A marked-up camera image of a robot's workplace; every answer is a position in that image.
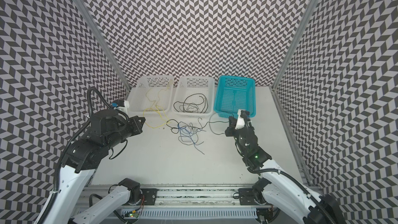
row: yellow wire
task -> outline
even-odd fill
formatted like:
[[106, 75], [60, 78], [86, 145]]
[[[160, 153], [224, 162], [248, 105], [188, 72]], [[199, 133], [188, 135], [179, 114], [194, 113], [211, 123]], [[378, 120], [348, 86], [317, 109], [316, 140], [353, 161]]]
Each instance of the yellow wire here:
[[163, 117], [162, 117], [162, 114], [160, 113], [160, 110], [159, 110], [159, 108], [158, 108], [158, 107], [160, 107], [160, 108], [162, 108], [162, 111], [163, 111], [164, 116], [167, 118], [167, 122], [163, 123], [162, 125], [160, 125], [160, 126], [158, 126], [158, 127], [151, 127], [150, 125], [148, 125], [147, 122], [145, 122], [145, 123], [147, 124], [148, 127], [151, 127], [151, 128], [153, 128], [153, 129], [155, 129], [155, 128], [162, 127], [162, 126], [164, 126], [164, 125], [166, 125], [166, 124], [170, 124], [170, 122], [169, 122], [170, 119], [167, 117], [166, 113], [164, 112], [163, 107], [161, 107], [161, 106], [158, 105], [158, 102], [160, 101], [159, 93], [160, 93], [162, 90], [167, 91], [167, 90], [170, 88], [170, 82], [172, 82], [172, 80], [169, 81], [169, 83], [168, 83], [166, 89], [161, 89], [161, 90], [159, 90], [159, 92], [158, 92], [158, 99], [159, 99], [159, 100], [158, 100], [157, 102], [156, 102], [156, 100], [152, 101], [152, 100], [150, 100], [150, 99], [148, 98], [148, 92], [149, 92], [152, 88], [150, 88], [150, 89], [147, 91], [147, 93], [145, 94], [145, 97], [147, 97], [148, 101], [149, 101], [149, 102], [153, 102], [153, 103], [152, 103], [151, 107], [145, 109], [145, 110], [142, 112], [142, 117], [145, 117], [145, 112], [147, 112], [148, 110], [151, 110], [152, 112], [157, 112], [157, 114], [159, 114], [161, 120], [164, 121], [164, 119], [163, 119]]

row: plastic basket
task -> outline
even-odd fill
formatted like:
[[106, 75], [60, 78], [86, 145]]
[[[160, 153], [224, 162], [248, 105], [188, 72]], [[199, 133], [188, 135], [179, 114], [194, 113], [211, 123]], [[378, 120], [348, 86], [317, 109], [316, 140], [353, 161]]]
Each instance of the plastic basket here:
[[[142, 116], [145, 109], [153, 108], [167, 112], [173, 94], [174, 77], [171, 75], [143, 76], [137, 80], [133, 91], [129, 111], [132, 116]], [[153, 110], [146, 110], [145, 115], [158, 114]]]
[[[181, 102], [198, 104], [196, 111], [192, 105]], [[178, 81], [176, 95], [172, 101], [172, 111], [182, 117], [208, 117], [213, 112], [214, 79], [204, 76], [183, 76]]]
[[238, 117], [238, 110], [256, 115], [256, 82], [251, 78], [222, 75], [218, 79], [214, 111], [220, 117], [228, 118], [231, 114]]

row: white plastic basket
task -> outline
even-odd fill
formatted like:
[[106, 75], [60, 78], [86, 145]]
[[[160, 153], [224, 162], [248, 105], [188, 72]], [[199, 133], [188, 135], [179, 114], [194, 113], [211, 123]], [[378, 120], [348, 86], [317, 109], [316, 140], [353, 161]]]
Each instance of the white plastic basket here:
[[182, 117], [209, 117], [214, 105], [214, 79], [205, 76], [183, 76], [178, 81], [171, 108]]
[[[156, 105], [159, 111], [167, 112], [173, 94], [174, 77], [171, 75], [150, 75], [142, 76], [137, 80], [133, 91], [129, 111], [132, 116], [142, 116], [145, 109], [153, 108]], [[145, 115], [158, 114], [153, 110], [146, 110]]]

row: metal mounting plate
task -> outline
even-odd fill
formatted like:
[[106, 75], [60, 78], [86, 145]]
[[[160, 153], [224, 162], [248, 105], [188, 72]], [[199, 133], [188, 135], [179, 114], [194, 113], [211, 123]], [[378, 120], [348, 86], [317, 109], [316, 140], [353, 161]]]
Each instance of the metal mounting plate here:
[[239, 192], [239, 202], [242, 206], [258, 205], [254, 201], [254, 194], [252, 188], [241, 188], [238, 189], [238, 192]]
[[153, 206], [155, 205], [156, 196], [158, 193], [157, 189], [141, 189], [144, 194], [144, 205]]

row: chevron patterned wall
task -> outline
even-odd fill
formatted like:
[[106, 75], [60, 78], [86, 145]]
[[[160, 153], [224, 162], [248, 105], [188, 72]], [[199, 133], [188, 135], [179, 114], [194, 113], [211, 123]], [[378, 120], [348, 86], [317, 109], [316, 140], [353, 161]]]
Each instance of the chevron patterned wall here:
[[277, 88], [350, 223], [398, 223], [398, 0], [320, 0]]
[[309, 2], [83, 1], [133, 86], [156, 74], [236, 75], [271, 85]]
[[71, 0], [0, 0], [0, 15], [0, 223], [32, 223], [86, 89], [126, 90]]

